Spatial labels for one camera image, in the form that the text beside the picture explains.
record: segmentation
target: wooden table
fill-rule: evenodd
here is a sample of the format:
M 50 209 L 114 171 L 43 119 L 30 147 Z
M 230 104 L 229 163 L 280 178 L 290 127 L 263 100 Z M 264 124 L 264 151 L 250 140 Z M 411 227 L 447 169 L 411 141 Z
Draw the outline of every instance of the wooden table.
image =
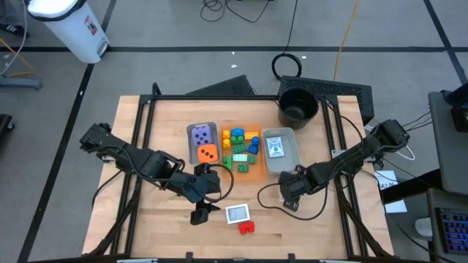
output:
M 112 133 L 131 141 L 138 96 L 120 98 Z M 364 134 L 358 103 L 354 96 L 340 96 L 341 114 L 355 123 Z M 143 116 L 147 116 L 148 107 Z M 338 145 L 336 125 L 330 111 L 334 137 Z M 272 101 L 192 101 L 158 100 L 152 124 L 149 148 L 164 150 L 178 158 L 189 159 L 186 127 L 191 123 L 214 121 L 219 126 L 229 123 L 260 123 L 263 128 L 280 127 L 277 107 Z M 140 130 L 141 146 L 146 120 Z M 343 121 L 348 147 L 359 142 L 354 128 Z M 330 159 L 322 110 L 310 123 L 295 131 L 301 163 L 309 166 Z M 370 164 L 364 169 L 373 172 Z M 193 166 L 188 164 L 188 172 Z M 104 164 L 100 183 L 116 172 L 115 164 Z M 116 219 L 123 176 L 106 186 L 96 199 L 91 215 L 83 252 L 92 250 L 106 235 Z M 231 259 L 285 259 L 294 253 L 298 259 L 346 259 L 341 219 L 333 183 L 328 188 L 328 201 L 323 214 L 313 221 L 298 221 L 278 210 L 266 210 L 257 202 L 258 190 L 277 178 L 268 176 L 262 183 L 236 183 L 231 195 L 217 205 L 223 210 L 213 212 L 209 220 L 199 226 L 190 225 L 190 212 L 195 204 L 177 197 L 170 191 L 159 191 L 144 182 L 138 210 L 132 257 L 184 258 L 186 252 L 195 258 Z M 229 183 L 222 184 L 223 192 Z M 387 224 L 375 178 L 361 172 L 355 177 L 361 216 L 364 224 L 389 253 L 393 253 Z M 322 207 L 324 191 L 301 197 L 298 216 L 313 216 Z M 281 206 L 278 188 L 262 193 L 266 205 Z M 247 203 L 255 233 L 240 235 L 236 224 L 227 225 L 224 207 Z M 359 254 L 355 227 L 350 220 L 355 254 Z M 127 226 L 122 229 L 119 251 L 123 251 Z

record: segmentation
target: blue lego brick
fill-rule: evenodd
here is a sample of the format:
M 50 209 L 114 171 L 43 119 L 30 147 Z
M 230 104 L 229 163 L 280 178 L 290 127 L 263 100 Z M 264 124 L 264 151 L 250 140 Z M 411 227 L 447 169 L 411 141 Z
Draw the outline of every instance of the blue lego brick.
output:
M 249 153 L 257 154 L 258 153 L 258 146 L 250 145 L 247 149 Z
M 253 137 L 250 145 L 258 146 L 259 144 L 260 144 L 260 139 L 257 136 Z
M 244 136 L 244 129 L 234 128 L 231 130 L 231 136 Z

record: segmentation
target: gray floor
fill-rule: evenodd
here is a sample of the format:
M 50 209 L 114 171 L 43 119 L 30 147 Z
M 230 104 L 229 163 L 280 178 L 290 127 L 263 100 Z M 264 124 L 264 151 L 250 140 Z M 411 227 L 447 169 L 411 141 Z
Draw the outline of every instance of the gray floor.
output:
M 89 2 L 97 17 L 103 19 L 110 0 Z M 233 9 L 249 18 L 255 18 L 264 5 L 256 0 L 231 3 Z M 432 0 L 431 3 L 452 46 L 468 46 L 468 2 Z M 349 0 L 299 0 L 291 45 L 339 46 L 353 4 Z M 229 12 L 221 21 L 207 23 L 199 16 L 201 6 L 201 0 L 117 0 L 107 36 L 113 47 L 234 49 L 286 44 L 293 1 L 271 2 L 256 24 Z M 63 46 L 41 23 L 29 19 L 29 27 L 31 38 L 26 46 Z M 0 37 L 12 46 L 20 44 L 17 37 L 4 33 Z M 443 43 L 422 0 L 362 0 L 347 46 L 443 47 Z M 78 149 L 78 139 L 94 122 L 113 122 L 121 95 L 147 94 L 154 81 L 164 94 L 185 94 L 242 74 L 247 75 L 259 94 L 274 94 L 279 82 L 272 75 L 270 64 L 276 54 L 107 53 L 96 64 L 89 80 L 30 260 L 80 255 L 102 164 Z M 336 53 L 294 54 L 302 58 L 304 77 L 332 79 Z M 0 54 L 0 64 L 7 62 L 5 55 Z M 461 65 L 468 68 L 468 54 L 456 55 Z M 71 53 L 25 52 L 23 57 L 35 65 L 44 87 L 40 91 L 0 89 L 0 113 L 13 115 L 17 126 L 0 152 L 0 262 L 14 262 L 18 258 L 86 68 Z M 280 61 L 279 72 L 295 74 L 294 64 Z M 11 72 L 24 69 L 17 61 Z M 429 110 L 429 91 L 461 85 L 446 52 L 343 53 L 337 80 L 371 85 L 376 119 L 396 118 L 402 123 Z M 416 175 L 437 168 L 431 127 L 413 131 L 411 135 L 410 147 L 416 161 L 411 163 L 397 155 L 388 159 Z M 396 172 L 400 178 L 409 178 Z M 414 212 L 394 218 L 411 229 L 412 220 L 427 213 L 423 203 L 424 197 L 408 200 Z M 428 259 L 426 252 L 405 239 L 391 223 L 389 227 L 396 254 L 408 259 Z

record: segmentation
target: white trash bin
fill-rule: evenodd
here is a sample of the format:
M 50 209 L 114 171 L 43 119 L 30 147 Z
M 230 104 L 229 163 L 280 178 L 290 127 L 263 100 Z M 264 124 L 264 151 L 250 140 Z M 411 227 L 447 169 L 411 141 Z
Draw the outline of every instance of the white trash bin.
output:
M 28 12 L 84 63 L 99 62 L 109 45 L 86 0 L 31 0 Z

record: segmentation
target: dice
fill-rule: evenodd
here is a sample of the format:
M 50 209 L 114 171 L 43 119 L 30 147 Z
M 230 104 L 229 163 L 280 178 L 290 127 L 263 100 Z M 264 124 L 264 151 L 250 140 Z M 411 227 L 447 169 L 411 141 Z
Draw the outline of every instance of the dice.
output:
M 211 130 L 208 125 L 195 127 L 192 130 L 192 142 L 196 146 L 202 146 L 213 143 Z

